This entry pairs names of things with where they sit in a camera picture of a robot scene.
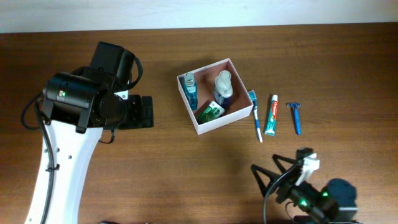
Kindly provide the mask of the green Listerine mouthwash bottle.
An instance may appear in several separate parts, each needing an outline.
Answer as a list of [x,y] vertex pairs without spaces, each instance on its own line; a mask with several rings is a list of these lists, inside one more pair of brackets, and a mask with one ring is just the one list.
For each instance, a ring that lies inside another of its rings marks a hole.
[[197,110],[198,107],[198,99],[197,99],[197,83],[195,81],[195,76],[193,73],[186,73],[184,75],[183,87],[185,96],[187,97],[188,103],[190,105],[191,110]]

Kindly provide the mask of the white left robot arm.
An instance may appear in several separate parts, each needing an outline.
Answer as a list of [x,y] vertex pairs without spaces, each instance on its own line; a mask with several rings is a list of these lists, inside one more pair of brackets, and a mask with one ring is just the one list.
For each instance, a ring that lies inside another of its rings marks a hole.
[[150,96],[130,95],[142,73],[139,59],[100,42],[87,67],[56,73],[30,105],[43,136],[27,223],[77,223],[88,166],[105,130],[154,126]]

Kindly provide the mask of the clear blue soap pump bottle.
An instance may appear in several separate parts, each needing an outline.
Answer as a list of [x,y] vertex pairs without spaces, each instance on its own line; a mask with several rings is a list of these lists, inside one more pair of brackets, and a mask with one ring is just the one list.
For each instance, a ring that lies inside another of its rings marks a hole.
[[215,78],[214,97],[216,102],[224,109],[228,109],[232,102],[233,87],[231,83],[231,74],[223,70]]

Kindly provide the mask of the blue white toothbrush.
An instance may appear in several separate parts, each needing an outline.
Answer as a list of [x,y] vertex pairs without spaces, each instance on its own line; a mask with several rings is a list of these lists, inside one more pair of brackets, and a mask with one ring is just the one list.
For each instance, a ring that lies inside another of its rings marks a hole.
[[253,112],[253,116],[254,116],[254,122],[256,125],[257,138],[258,138],[259,142],[263,142],[262,134],[261,134],[261,127],[260,127],[259,118],[258,118],[258,105],[257,105],[256,93],[254,90],[249,90],[248,94],[253,103],[253,111],[252,112]]

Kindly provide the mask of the blue disposable razor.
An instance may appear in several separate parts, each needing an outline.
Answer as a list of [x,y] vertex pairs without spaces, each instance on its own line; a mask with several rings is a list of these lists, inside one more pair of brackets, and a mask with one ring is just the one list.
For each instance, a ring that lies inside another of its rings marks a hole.
[[295,131],[297,135],[302,134],[301,124],[300,124],[300,116],[299,116],[299,107],[301,106],[300,103],[287,103],[288,108],[292,108],[294,114],[294,124],[295,124]]

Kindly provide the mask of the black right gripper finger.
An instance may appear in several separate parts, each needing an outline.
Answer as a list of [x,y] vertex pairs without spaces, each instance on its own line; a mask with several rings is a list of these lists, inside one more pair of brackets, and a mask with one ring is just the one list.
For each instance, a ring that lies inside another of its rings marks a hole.
[[[273,161],[275,162],[277,168],[281,171],[281,174],[289,173],[289,174],[299,174],[302,168],[302,160],[301,159],[291,159],[288,157],[284,157],[278,154],[274,154],[272,156]],[[286,168],[283,166],[282,162],[286,162],[291,166]]]
[[[255,164],[251,165],[251,172],[253,173],[255,180],[257,181],[262,196],[264,198],[270,196],[270,194],[272,194],[277,187],[280,175]],[[262,177],[260,176],[261,174],[269,179],[267,185],[264,183]]]

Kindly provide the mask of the green soap bar box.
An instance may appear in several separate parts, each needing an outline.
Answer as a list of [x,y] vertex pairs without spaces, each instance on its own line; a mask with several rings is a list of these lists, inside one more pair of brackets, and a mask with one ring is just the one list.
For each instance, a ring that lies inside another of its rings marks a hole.
[[222,106],[215,101],[211,101],[205,110],[197,116],[197,121],[199,124],[204,124],[218,119],[224,112],[225,109]]

